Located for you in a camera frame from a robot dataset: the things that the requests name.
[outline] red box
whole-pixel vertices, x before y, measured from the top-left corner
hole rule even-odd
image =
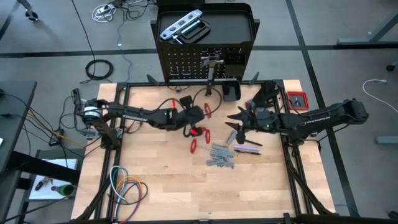
[[[307,100],[307,94],[305,94],[304,92],[296,92],[296,91],[291,91],[291,92],[287,92],[286,93],[287,96],[287,100],[289,101],[289,108],[292,110],[308,110],[309,106],[308,106],[308,100]],[[298,99],[301,99],[301,101],[304,103],[301,105],[295,105],[293,106],[293,102],[296,102]]]

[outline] gray floor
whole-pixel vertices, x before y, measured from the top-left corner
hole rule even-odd
[[[91,20],[91,12],[108,0],[75,0],[78,11],[87,29],[94,50],[116,50],[116,30],[121,24],[121,14],[114,21],[99,24]],[[252,0],[254,17],[261,20],[256,45],[298,45],[285,1]],[[335,44],[339,37],[365,37],[389,13],[398,9],[393,0],[293,0],[295,12],[307,45]],[[4,37],[0,40],[0,53],[16,52],[61,52],[89,50],[72,3],[66,0],[30,0],[42,21],[31,23],[19,7]],[[4,23],[14,1],[0,2],[0,24]],[[156,18],[156,7],[148,8],[145,15],[125,23],[121,29],[124,49],[153,49],[149,21]],[[386,40],[394,40],[398,30],[393,29]],[[150,73],[162,79],[159,59],[156,54],[127,55],[134,63],[131,82],[145,82]],[[396,113],[386,105],[368,97],[361,89],[362,83],[371,78],[385,78],[388,83],[370,83],[371,93],[398,106],[394,97],[398,85],[397,73],[388,73],[384,67],[397,60],[396,50],[319,50],[310,51],[310,57],[327,105],[357,98],[370,113],[368,122],[362,126],[350,126],[336,134],[341,155],[353,189],[359,213],[364,217],[387,218],[387,212],[398,210],[398,196],[394,190],[398,164],[397,146],[378,146],[374,137],[381,134],[398,134]],[[98,56],[112,62],[115,71],[113,82],[124,81],[128,63],[121,55]],[[101,82],[80,85],[85,80],[84,67],[90,56],[1,58],[1,80],[36,80],[38,86],[32,106],[54,126],[62,110],[65,97],[78,87],[83,98],[94,98]],[[100,73],[106,68],[98,66]],[[310,108],[317,108],[310,79],[300,51],[254,51],[244,79],[250,79],[260,71],[261,78],[299,79],[307,92]],[[69,102],[67,111],[72,110]],[[28,129],[41,135],[28,125]],[[67,136],[85,140],[76,132],[67,130]],[[45,142],[31,137],[32,149],[50,149]],[[341,185],[333,163],[327,140],[322,142],[322,159],[335,204],[344,204]],[[19,138],[16,150],[27,152],[26,137]],[[9,216],[17,213],[21,192],[16,193]],[[32,203],[29,209],[45,204]],[[49,208],[29,214],[31,223],[57,223],[69,219],[72,201],[60,202]],[[347,215],[345,207],[338,212]]]

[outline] electrical outlet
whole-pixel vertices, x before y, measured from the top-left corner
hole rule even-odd
[[[106,6],[104,6],[104,7],[101,7],[101,8],[99,8],[99,9],[97,9],[97,13],[98,14],[104,14],[105,12],[108,12],[108,11],[110,11],[112,8],[111,7],[109,7],[108,5],[106,5]]]

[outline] pegboard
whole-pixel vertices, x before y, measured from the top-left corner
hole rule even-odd
[[[209,72],[208,66],[200,67],[201,57],[206,57],[210,53],[218,53],[223,58],[224,52],[218,49],[187,49],[169,48],[164,54],[166,71],[169,78],[173,79],[201,79],[207,78]],[[225,66],[218,64],[215,67],[215,78],[229,78],[225,74]]]

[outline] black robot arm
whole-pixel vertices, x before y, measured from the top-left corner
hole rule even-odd
[[[226,124],[238,131],[237,141],[240,144],[244,142],[244,133],[250,130],[286,134],[289,135],[290,142],[302,144],[312,133],[319,133],[339,124],[363,124],[369,117],[363,104],[355,99],[302,114],[239,109],[240,113],[228,118],[241,120],[242,125]]]
[[[85,105],[83,122],[93,126],[102,137],[103,147],[119,147],[118,132],[106,123],[112,118],[125,118],[134,121],[148,123],[154,128],[166,131],[176,131],[187,125],[195,127],[195,124],[205,118],[203,110],[199,106],[191,106],[191,96],[181,98],[179,101],[183,110],[178,112],[175,108],[145,110],[132,106],[124,106],[116,102],[108,103],[105,100],[91,100]]]

